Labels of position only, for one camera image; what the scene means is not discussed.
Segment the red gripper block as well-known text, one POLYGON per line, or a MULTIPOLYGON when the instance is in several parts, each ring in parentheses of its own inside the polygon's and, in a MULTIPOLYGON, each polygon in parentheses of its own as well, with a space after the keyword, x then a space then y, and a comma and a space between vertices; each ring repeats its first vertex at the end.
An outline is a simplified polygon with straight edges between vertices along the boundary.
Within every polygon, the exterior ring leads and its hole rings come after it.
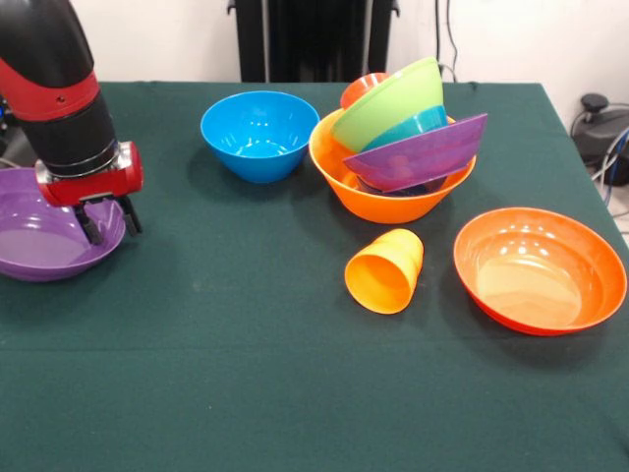
POLYGON ((122 142, 110 164, 97 172, 78 177, 53 175, 41 160, 34 165, 41 195, 54 207, 73 207, 75 218, 87 241, 93 246, 103 242, 97 224, 87 215, 84 203, 106 197, 120 198, 127 231, 132 237, 143 232, 133 203, 126 195, 143 187, 143 164, 133 142, 122 142))

